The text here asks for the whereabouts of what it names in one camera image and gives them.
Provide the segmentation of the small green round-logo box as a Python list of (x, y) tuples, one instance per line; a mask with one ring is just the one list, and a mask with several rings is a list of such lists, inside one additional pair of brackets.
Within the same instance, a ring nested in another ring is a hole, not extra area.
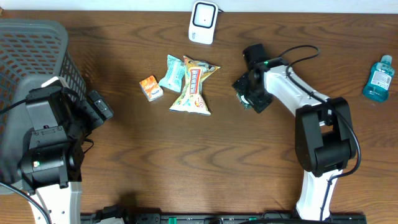
[(244, 95), (241, 95), (240, 93), (236, 93), (236, 96), (245, 110), (249, 110), (252, 108), (252, 106), (246, 101)]

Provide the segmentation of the yellow snack bag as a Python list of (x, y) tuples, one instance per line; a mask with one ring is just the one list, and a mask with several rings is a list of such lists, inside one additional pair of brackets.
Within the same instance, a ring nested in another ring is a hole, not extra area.
[(182, 94), (169, 108), (170, 111), (197, 113), (210, 115), (204, 98), (202, 97), (203, 82), (214, 72), (220, 69), (206, 61), (194, 60), (186, 55), (183, 56), (185, 67), (185, 86)]

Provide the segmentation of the small orange packet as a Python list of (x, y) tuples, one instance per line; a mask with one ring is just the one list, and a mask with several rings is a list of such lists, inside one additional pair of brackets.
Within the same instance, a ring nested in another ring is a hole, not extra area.
[(148, 101), (154, 101), (164, 95), (163, 89), (157, 83), (157, 80), (153, 75), (140, 81), (139, 85)]

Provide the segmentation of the teal snack pack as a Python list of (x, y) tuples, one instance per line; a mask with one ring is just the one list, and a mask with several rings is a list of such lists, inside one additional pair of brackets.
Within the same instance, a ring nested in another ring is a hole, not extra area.
[(184, 63), (177, 57), (167, 56), (167, 72), (159, 81), (159, 85), (169, 90), (180, 93), (182, 90), (182, 78), (185, 74)]

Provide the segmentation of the blue mouthwash bottle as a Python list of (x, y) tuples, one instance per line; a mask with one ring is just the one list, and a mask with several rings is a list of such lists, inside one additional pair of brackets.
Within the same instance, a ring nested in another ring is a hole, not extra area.
[(370, 100), (385, 102), (389, 97), (389, 87), (394, 78), (392, 56), (383, 55), (381, 60), (371, 67), (369, 80), (363, 89), (363, 95)]

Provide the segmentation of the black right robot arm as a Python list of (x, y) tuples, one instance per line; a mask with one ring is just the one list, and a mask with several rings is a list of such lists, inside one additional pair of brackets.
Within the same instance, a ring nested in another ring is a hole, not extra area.
[(246, 66), (248, 71), (233, 83), (241, 103), (261, 113), (277, 98), (295, 117), (295, 153), (304, 169), (298, 216), (329, 219), (338, 175), (358, 148), (347, 101), (317, 92), (280, 57), (247, 59)]

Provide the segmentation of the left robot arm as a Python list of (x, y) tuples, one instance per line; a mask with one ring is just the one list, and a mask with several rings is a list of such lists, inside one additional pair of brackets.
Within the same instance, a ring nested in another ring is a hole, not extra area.
[(83, 100), (67, 87), (31, 90), (26, 109), (33, 124), (28, 150), (19, 162), (23, 189), (36, 223), (80, 223), (82, 145), (113, 116), (97, 92)]

